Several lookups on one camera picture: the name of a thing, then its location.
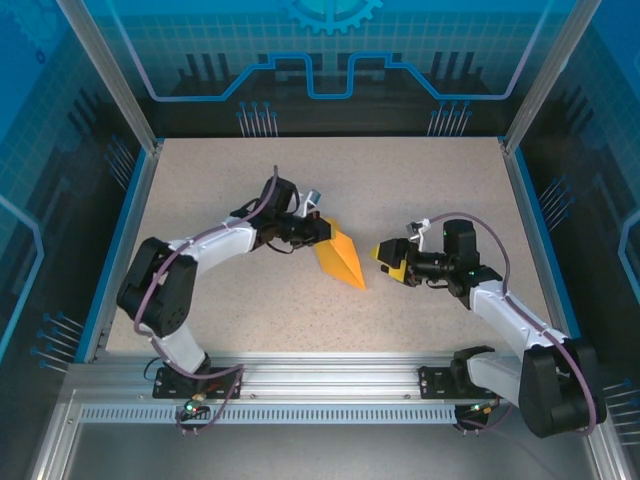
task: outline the blue printed wall panel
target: blue printed wall panel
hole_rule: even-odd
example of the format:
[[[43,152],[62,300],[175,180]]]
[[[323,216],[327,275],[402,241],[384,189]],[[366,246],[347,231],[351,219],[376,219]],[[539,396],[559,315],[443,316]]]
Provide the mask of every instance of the blue printed wall panel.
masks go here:
[[[0,0],[0,65],[0,478],[18,479],[77,346],[140,145],[55,2]]]
[[[512,3],[88,5],[159,135],[456,136],[506,131],[573,5]]]
[[[626,374],[640,360],[637,12],[603,1],[522,145],[582,332]]]

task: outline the beige tabletop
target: beige tabletop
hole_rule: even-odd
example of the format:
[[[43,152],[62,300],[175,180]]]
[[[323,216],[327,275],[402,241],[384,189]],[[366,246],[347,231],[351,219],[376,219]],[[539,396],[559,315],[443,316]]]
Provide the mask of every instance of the beige tabletop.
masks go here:
[[[502,238],[510,289],[548,319],[522,221],[494,138],[172,139],[165,142],[138,235],[184,238],[259,196],[272,165],[357,246],[367,290],[324,274],[313,249],[290,256],[261,248],[235,257],[196,285],[189,325],[209,352],[435,352],[505,343],[446,290],[408,288],[368,252],[406,236],[405,225],[449,211],[480,216]],[[483,263],[504,262],[476,226]],[[429,247],[442,251],[442,226]],[[118,311],[109,352],[149,352]]]

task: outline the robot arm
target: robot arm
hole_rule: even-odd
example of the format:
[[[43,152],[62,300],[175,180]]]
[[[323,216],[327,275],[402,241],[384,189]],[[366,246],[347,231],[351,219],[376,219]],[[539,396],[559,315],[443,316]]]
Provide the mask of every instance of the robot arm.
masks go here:
[[[516,354],[505,357],[484,346],[456,352],[450,370],[459,393],[481,387],[506,398],[520,408],[525,423],[539,437],[585,427],[589,413],[584,393],[552,337],[569,352],[587,381],[597,423],[606,419],[593,348],[567,338],[506,291],[502,277],[480,263],[472,222],[445,222],[444,253],[425,249],[428,220],[408,228],[410,238],[388,240],[372,252],[382,263],[381,270],[410,287],[424,282],[448,289],[491,324]]]
[[[250,205],[266,198],[269,185],[268,181],[259,199],[232,212],[223,225],[246,217]],[[265,208],[248,222],[221,229],[197,241],[193,240],[195,237],[170,242],[157,238],[145,240],[120,287],[117,304],[134,319],[160,266],[185,242],[192,242],[171,263],[153,292],[140,328],[151,334],[171,364],[190,374],[209,373],[208,356],[186,323],[196,279],[231,257],[270,245],[274,238],[290,244],[292,251],[330,239],[331,225],[315,210],[319,199],[320,194],[315,190],[302,196],[293,183],[278,178]]]

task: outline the gear graphic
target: gear graphic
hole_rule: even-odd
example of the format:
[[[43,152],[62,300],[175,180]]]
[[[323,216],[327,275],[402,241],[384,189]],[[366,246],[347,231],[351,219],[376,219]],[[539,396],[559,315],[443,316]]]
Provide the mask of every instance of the gear graphic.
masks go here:
[[[336,30],[347,33],[349,27],[360,28],[363,19],[373,18],[374,8],[382,7],[382,0],[282,0],[282,6],[300,28],[333,35]]]
[[[20,31],[37,49],[56,34],[58,16],[53,0],[0,0],[0,14],[13,14]]]

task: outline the yellow object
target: yellow object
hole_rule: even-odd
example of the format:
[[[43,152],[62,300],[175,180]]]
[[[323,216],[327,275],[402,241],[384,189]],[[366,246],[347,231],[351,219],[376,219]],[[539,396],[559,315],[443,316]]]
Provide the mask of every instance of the yellow object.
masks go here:
[[[380,245],[376,245],[375,248],[371,250],[371,258],[373,258],[376,262],[380,262],[388,268],[387,275],[400,283],[404,283],[404,277],[407,275],[407,261],[401,260],[400,268],[391,268],[389,265],[378,258],[379,253]]]
[[[331,240],[325,240],[313,246],[320,267],[332,277],[366,290],[353,240],[340,231],[337,221],[332,218],[325,218],[325,220],[331,225]]]

